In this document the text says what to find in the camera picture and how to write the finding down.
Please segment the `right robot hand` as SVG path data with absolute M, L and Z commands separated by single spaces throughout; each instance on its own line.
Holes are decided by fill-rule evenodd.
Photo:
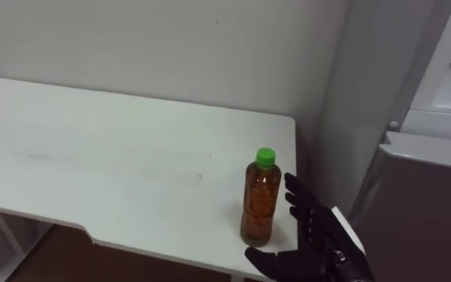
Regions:
M 298 247 L 264 252 L 249 247 L 244 254 L 262 274 L 274 281 L 368 281 L 374 276 L 365 253 L 337 219 L 298 177 L 284 175 L 285 199 L 298 223 Z

